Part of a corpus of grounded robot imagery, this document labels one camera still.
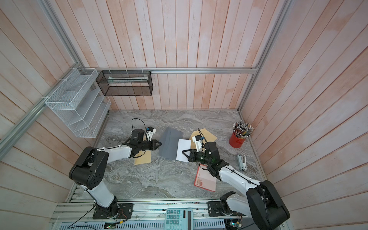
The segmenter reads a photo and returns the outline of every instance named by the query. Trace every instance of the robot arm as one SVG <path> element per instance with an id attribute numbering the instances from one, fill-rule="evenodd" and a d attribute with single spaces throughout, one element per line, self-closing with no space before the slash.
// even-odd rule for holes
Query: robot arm
<path id="1" fill-rule="evenodd" d="M 248 217 L 252 217 L 255 224 L 261 230 L 273 230 L 290 218 L 289 211 L 281 200 L 273 184 L 269 181 L 260 182 L 236 171 L 227 162 L 220 159 L 216 143 L 207 142 L 204 144 L 205 151 L 200 151 L 202 142 L 200 135 L 193 141 L 196 142 L 196 149 L 184 150 L 183 154 L 189 162 L 200 162 L 207 165 L 209 173 L 222 180 L 245 197 L 228 192 L 221 197 L 221 213 L 240 212 Z"/>
<path id="2" fill-rule="evenodd" d="M 156 150 L 161 142 L 152 139 L 155 131 L 152 127 L 148 127 L 147 132 L 135 129 L 127 141 L 111 148 L 86 147 L 70 170 L 69 178 L 96 200 L 96 211 L 101 216 L 116 218 L 119 210 L 116 197 L 102 181 L 106 165 L 119 159 L 137 158 L 139 151 Z"/>

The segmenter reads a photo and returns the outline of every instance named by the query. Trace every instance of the black cable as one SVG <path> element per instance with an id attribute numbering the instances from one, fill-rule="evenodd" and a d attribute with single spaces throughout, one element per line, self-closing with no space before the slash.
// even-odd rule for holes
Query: black cable
<path id="1" fill-rule="evenodd" d="M 248 180 L 247 178 L 245 178 L 245 177 L 243 177 L 241 174 L 239 174 L 239 173 L 237 173 L 237 172 L 235 172 L 235 170 L 234 169 L 229 169 L 230 171 L 231 171 L 231 173 L 235 173 L 235 174 L 237 174 L 238 176 L 240 176 L 240 177 L 242 177 L 243 179 L 245 179 L 246 181 L 248 181 L 248 183 L 250 183 L 250 184 L 254 184 L 254 185 L 256 185 L 256 186 L 259 186 L 258 184 L 255 184 L 255 183 L 253 183 L 253 182 L 251 182 L 250 180 Z"/>
<path id="2" fill-rule="evenodd" d="M 148 140 L 146 124 L 141 119 L 139 119 L 139 118 L 133 118 L 132 119 L 132 131 L 133 131 L 133 120 L 134 119 L 140 120 L 143 123 L 143 125 L 144 125 L 144 134 L 146 135 L 146 139 Z"/>
<path id="3" fill-rule="evenodd" d="M 85 215 L 87 215 L 90 211 L 92 211 L 92 209 L 94 209 L 95 206 L 96 206 L 96 204 L 94 204 L 93 207 L 88 212 L 86 212 L 86 214 L 84 214 L 81 218 L 79 218 L 76 222 L 80 221 L 80 219 L 82 219 Z M 75 226 L 75 227 L 72 227 L 73 224 L 69 225 L 68 228 L 69 229 L 72 229 L 72 228 L 75 228 L 75 227 L 89 227 L 87 225 L 85 225 L 85 226 Z"/>
<path id="4" fill-rule="evenodd" d="M 208 171 L 208 169 L 204 169 L 204 168 L 202 168 L 202 167 L 201 167 L 201 163 L 199 163 L 199 167 L 200 167 L 201 169 L 203 169 L 203 170 Z"/>
<path id="5" fill-rule="evenodd" d="M 95 229 L 94 227 L 91 227 L 91 226 L 88 226 L 88 225 L 79 225 L 79 226 L 68 227 L 68 228 L 69 228 L 69 229 L 72 229 L 72 228 L 75 228 L 75 227 L 88 227 L 88 228 L 91 228 L 91 229 L 97 230 L 97 229 Z"/>
<path id="6" fill-rule="evenodd" d="M 116 221 L 115 221 L 115 227 L 116 227 L 117 220 L 119 219 L 119 216 L 120 216 L 120 210 L 119 210 L 119 215 L 117 216 Z"/>
<path id="7" fill-rule="evenodd" d="M 145 153 L 146 153 L 146 151 L 145 150 L 142 150 L 142 151 L 144 151 L 144 153 L 142 154 L 142 155 L 140 155 L 140 156 L 133 156 L 133 158 L 139 158 L 139 157 L 141 157 L 141 156 L 143 156 Z"/>
<path id="8" fill-rule="evenodd" d="M 201 135 L 201 137 L 203 137 L 204 139 L 205 139 L 205 142 L 207 143 L 207 140 L 206 140 L 206 138 L 205 138 L 205 136 L 203 135 L 203 133 L 200 131 L 200 129 L 199 128 L 197 128 L 198 129 L 198 132 L 199 132 L 199 134 Z"/>
<path id="9" fill-rule="evenodd" d="M 253 224 L 255 224 L 255 222 L 253 222 L 252 224 L 247 225 L 247 226 L 245 226 L 245 227 L 242 227 L 242 228 L 240 228 L 240 229 L 238 229 L 238 230 L 244 229 L 244 228 L 249 227 L 249 226 L 251 226 L 251 225 L 253 225 Z"/>
<path id="10" fill-rule="evenodd" d="M 243 177 L 242 175 L 240 175 L 239 173 L 235 172 L 235 170 L 234 170 L 234 169 L 233 169 L 233 170 L 229 169 L 229 170 L 231 171 L 231 173 L 235 173 L 235 174 L 237 174 L 238 176 L 240 176 L 240 177 L 244 178 L 246 181 L 248 181 L 248 183 L 252 183 L 252 184 L 254 184 L 254 185 L 258 186 L 257 184 L 255 184 L 255 183 L 251 182 L 250 180 L 248 180 L 248 179 L 246 179 L 245 177 Z M 262 190 L 262 194 L 263 194 L 263 202 L 265 203 L 265 210 L 266 210 L 266 215 L 267 215 L 266 196 L 265 196 L 265 192 L 263 191 L 262 187 L 261 187 L 261 190 Z"/>

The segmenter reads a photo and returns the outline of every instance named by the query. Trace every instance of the white paper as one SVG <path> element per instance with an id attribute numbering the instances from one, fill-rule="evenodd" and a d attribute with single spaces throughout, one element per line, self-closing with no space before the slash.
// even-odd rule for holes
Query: white paper
<path id="1" fill-rule="evenodd" d="M 179 139 L 178 151 L 176 153 L 176 160 L 180 160 L 183 162 L 189 162 L 188 158 L 186 158 L 186 156 L 183 155 L 182 151 L 190 149 L 191 143 L 192 143 L 191 140 Z"/>

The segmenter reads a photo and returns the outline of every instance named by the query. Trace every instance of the white mesh shelf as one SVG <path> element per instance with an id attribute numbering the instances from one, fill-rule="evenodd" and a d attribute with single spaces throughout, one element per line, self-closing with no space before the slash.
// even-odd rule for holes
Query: white mesh shelf
<path id="1" fill-rule="evenodd" d="M 111 105 L 99 88 L 89 91 L 96 77 L 96 69 L 77 68 L 46 101 L 77 137 L 96 137 Z"/>
<path id="2" fill-rule="evenodd" d="M 96 69 L 76 68 L 51 94 L 46 104 L 51 109 L 75 110 L 96 78 Z"/>

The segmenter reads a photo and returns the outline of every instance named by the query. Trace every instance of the marble table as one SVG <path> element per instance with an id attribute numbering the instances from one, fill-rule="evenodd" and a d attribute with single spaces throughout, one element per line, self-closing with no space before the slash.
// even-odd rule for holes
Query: marble table
<path id="1" fill-rule="evenodd" d="M 246 140 L 241 148 L 229 145 L 232 125 L 239 121 L 236 110 L 119 110 L 109 113 L 109 118 L 98 143 L 98 147 L 116 146 L 125 141 L 131 133 L 132 118 L 139 118 L 146 127 L 156 129 L 153 139 L 160 139 L 167 127 L 183 132 L 188 139 L 197 128 L 206 128 L 217 137 L 216 144 L 222 159 L 239 170 L 237 154 L 247 158 L 246 175 L 261 180 L 253 149 Z M 144 129 L 139 120 L 133 121 L 134 128 Z M 114 161 L 107 165 L 105 183 L 118 199 L 154 198 L 197 198 L 219 199 L 220 196 L 236 191 L 231 185 L 217 180 L 216 192 L 194 186 L 198 163 L 168 160 L 159 156 L 159 150 L 152 151 L 151 163 L 134 165 L 134 159 Z M 76 193 L 73 199 L 91 199 L 85 193 Z"/>

